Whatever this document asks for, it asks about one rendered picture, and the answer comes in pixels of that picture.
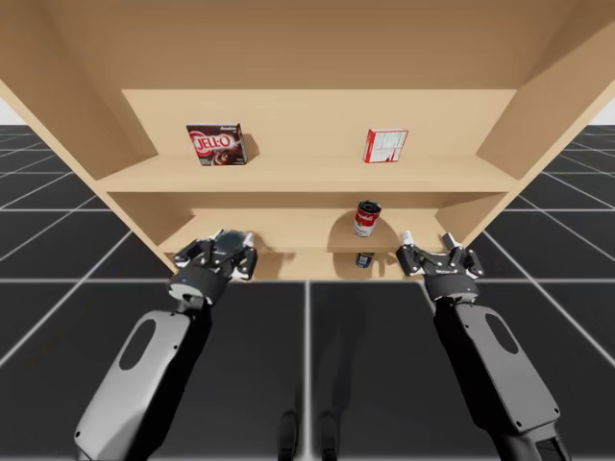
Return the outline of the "brown carton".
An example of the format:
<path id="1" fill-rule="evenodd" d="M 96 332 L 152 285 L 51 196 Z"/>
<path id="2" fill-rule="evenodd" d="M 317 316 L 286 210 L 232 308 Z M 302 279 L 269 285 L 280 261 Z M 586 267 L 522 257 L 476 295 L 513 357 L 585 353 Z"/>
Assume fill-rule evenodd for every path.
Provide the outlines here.
<path id="1" fill-rule="evenodd" d="M 190 141 L 202 166 L 245 165 L 248 154 L 239 123 L 187 124 Z"/>

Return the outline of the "red and white can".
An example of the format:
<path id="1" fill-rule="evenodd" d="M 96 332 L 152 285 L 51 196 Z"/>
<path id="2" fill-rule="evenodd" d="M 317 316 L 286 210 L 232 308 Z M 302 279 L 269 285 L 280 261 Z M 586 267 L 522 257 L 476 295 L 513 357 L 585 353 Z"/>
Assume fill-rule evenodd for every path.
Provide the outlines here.
<path id="1" fill-rule="evenodd" d="M 354 233 L 359 237 L 369 237 L 380 217 L 381 206 L 374 201 L 361 201 L 357 205 Z"/>

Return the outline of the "red and white carton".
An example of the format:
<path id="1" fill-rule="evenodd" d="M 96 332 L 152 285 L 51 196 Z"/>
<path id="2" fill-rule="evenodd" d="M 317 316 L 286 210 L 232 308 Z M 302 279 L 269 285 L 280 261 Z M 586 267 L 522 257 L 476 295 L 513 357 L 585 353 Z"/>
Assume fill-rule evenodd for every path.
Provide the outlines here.
<path id="1" fill-rule="evenodd" d="M 363 161 L 365 163 L 390 163 L 400 159 L 408 130 L 369 129 L 367 132 Z"/>

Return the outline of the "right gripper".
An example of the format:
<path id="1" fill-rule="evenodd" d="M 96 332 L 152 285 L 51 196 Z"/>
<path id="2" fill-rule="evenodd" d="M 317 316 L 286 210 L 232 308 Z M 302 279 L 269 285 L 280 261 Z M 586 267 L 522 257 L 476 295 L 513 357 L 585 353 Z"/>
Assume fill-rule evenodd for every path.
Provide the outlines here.
<path id="1" fill-rule="evenodd" d="M 423 276 L 430 300 L 451 299 L 455 303 L 473 303 L 480 291 L 475 280 L 484 276 L 478 255 L 462 246 L 450 232 L 441 237 L 447 256 L 437 255 L 435 263 L 415 245 L 409 230 L 402 233 L 402 243 L 395 256 L 406 277 Z"/>

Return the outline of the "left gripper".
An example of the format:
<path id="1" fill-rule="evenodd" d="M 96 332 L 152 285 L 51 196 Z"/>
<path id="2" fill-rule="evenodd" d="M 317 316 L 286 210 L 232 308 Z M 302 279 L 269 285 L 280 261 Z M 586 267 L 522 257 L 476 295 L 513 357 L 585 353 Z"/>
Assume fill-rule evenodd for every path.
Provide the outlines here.
<path id="1" fill-rule="evenodd" d="M 255 237 L 247 232 L 235 253 L 221 254 L 214 240 L 195 239 L 172 258 L 178 271 L 167 282 L 169 295 L 193 304 L 216 304 L 231 279 L 251 280 L 258 264 Z"/>

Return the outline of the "pale wooden shelf unit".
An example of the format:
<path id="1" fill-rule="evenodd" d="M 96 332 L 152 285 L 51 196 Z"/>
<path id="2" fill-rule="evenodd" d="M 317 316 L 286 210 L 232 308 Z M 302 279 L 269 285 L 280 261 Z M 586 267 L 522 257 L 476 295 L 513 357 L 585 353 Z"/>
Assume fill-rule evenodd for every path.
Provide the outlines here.
<path id="1" fill-rule="evenodd" d="M 404 231 L 472 242 L 615 98 L 615 0 L 0 0 L 0 98 L 162 262 L 235 229 L 259 279 L 399 279 Z"/>

